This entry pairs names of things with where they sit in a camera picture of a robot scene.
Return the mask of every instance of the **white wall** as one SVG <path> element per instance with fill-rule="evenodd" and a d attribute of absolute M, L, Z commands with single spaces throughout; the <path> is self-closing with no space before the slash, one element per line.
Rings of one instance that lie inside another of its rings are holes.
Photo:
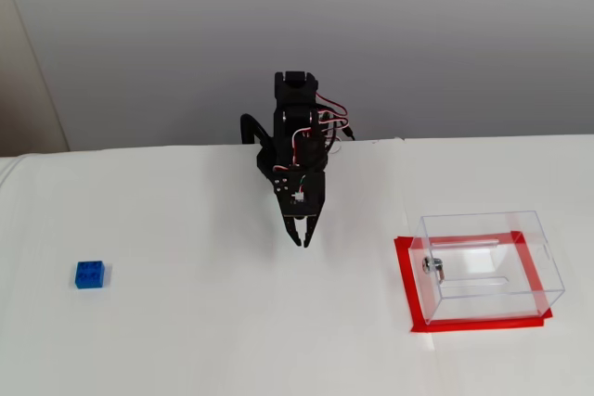
<path fill-rule="evenodd" d="M 17 1 L 76 149 L 238 142 L 276 70 L 361 138 L 594 128 L 594 0 Z"/>
<path fill-rule="evenodd" d="M 68 150 L 13 0 L 0 0 L 0 157 Z"/>

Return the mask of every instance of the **white tabletop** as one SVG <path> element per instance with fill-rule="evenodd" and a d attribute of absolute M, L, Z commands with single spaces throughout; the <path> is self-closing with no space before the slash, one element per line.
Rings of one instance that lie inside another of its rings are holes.
<path fill-rule="evenodd" d="M 407 140 L 405 206 L 421 215 L 537 211 L 566 292 L 544 328 L 433 335 L 451 396 L 593 394 L 594 136 Z"/>
<path fill-rule="evenodd" d="M 309 249 L 257 150 L 22 160 L 0 188 L 0 394 L 591 393 L 594 137 L 342 144 Z M 546 326 L 409 333 L 393 238 L 532 209 L 567 288 Z M 105 288 L 74 287 L 84 260 Z"/>
<path fill-rule="evenodd" d="M 393 238 L 402 141 L 343 144 L 309 249 L 258 147 L 29 157 L 0 189 L 0 394 L 436 394 Z M 78 290 L 78 261 L 107 286 Z"/>

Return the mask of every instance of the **blue lego brick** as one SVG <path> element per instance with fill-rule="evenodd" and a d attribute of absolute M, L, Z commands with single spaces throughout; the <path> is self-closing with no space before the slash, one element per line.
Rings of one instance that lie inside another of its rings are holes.
<path fill-rule="evenodd" d="M 103 262 L 78 262 L 74 283 L 79 289 L 103 287 L 103 274 L 105 274 Z"/>

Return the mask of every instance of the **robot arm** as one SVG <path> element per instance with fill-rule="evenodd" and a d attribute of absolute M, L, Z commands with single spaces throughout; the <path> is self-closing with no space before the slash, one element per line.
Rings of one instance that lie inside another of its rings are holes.
<path fill-rule="evenodd" d="M 297 246 L 301 246 L 301 239 L 295 219 L 307 219 L 303 242 L 306 248 L 324 206 L 324 169 L 336 131 L 342 129 L 353 138 L 346 113 L 318 104 L 317 96 L 322 97 L 317 94 L 317 80 L 311 73 L 287 71 L 283 75 L 278 72 L 275 75 L 274 136 L 271 138 L 250 115 L 242 115 L 240 120 L 242 143 L 253 144 L 255 137 L 260 140 L 258 168 L 272 183 L 285 227 Z"/>

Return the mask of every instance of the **clear plastic box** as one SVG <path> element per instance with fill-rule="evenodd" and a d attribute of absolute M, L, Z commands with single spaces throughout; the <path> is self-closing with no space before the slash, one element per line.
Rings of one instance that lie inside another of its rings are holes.
<path fill-rule="evenodd" d="M 427 324 L 542 316 L 565 291 L 534 211 L 422 217 L 409 255 Z"/>

